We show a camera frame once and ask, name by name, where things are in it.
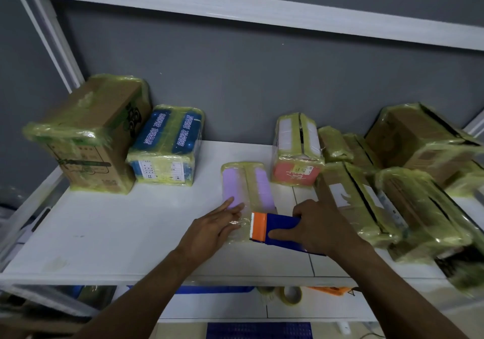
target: gray partition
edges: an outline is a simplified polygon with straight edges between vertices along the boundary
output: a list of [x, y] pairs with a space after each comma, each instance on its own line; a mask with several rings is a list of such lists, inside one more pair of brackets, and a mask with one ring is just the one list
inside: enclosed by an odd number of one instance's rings
[[87, 74], [146, 79], [155, 104], [207, 114], [209, 140], [270, 144], [281, 114], [364, 133], [423, 101], [464, 126], [484, 107], [484, 54], [75, 1], [55, 3]]
[[0, 4], [0, 202], [12, 204], [6, 188], [28, 196], [57, 165], [22, 127], [68, 92], [20, 0]]

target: person's left arm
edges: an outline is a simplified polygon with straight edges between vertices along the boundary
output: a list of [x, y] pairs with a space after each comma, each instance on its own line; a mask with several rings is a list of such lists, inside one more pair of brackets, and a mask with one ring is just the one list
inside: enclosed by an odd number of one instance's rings
[[183, 281], [222, 247], [239, 226], [240, 204], [227, 209], [231, 197], [207, 215], [195, 219], [179, 245], [128, 292], [86, 324], [73, 339], [148, 339], [161, 313]]

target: person's left hand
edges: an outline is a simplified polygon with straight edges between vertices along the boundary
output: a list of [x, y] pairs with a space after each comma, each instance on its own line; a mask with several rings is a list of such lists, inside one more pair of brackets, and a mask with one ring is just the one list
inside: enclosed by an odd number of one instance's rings
[[222, 247], [230, 232], [240, 228], [231, 222], [240, 218], [244, 204], [227, 209], [233, 201], [234, 198], [230, 197], [209, 214], [195, 219], [181, 238], [175, 250], [188, 260], [191, 270], [211, 258]]

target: stain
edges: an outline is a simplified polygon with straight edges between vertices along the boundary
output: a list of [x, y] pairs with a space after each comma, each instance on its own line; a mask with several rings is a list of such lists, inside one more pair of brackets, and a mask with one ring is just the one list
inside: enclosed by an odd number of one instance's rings
[[66, 267], [67, 265], [69, 265], [69, 262], [67, 260], [57, 256], [55, 259], [49, 261], [44, 265], [44, 267], [42, 268], [42, 272], [56, 272]]

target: person's right arm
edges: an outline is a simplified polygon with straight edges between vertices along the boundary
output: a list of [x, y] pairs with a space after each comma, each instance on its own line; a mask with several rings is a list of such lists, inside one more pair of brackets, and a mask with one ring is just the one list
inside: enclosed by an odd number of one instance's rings
[[269, 237], [336, 261], [358, 284], [387, 339], [467, 338], [358, 236], [334, 203], [306, 200], [293, 215], [301, 217], [295, 228], [270, 231]]

